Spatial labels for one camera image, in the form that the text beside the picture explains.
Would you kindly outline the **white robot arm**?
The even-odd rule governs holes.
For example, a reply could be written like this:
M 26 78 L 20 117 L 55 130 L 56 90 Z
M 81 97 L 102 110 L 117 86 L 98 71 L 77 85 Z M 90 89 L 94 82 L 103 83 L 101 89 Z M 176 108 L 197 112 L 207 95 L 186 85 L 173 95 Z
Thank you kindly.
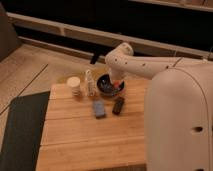
M 125 72 L 150 80 L 144 98 L 148 171 L 213 171 L 213 61 L 136 57 L 122 43 L 105 62 L 113 80 Z

